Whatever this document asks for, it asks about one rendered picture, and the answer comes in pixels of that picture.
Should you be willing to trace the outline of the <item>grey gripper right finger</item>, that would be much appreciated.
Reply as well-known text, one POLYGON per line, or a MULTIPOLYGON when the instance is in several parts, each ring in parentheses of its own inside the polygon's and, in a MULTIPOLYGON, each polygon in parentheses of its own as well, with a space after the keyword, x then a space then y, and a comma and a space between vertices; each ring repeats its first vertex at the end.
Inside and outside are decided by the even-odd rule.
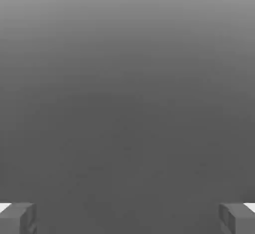
POLYGON ((255 234, 255 203, 220 203, 222 234, 255 234))

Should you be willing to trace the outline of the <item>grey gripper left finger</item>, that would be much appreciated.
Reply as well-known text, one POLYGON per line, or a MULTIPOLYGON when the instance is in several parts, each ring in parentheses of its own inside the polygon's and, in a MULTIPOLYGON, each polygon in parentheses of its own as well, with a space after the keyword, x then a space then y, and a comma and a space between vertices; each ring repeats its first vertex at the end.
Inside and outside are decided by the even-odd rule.
POLYGON ((0 234, 37 234, 37 205, 0 203, 0 234))

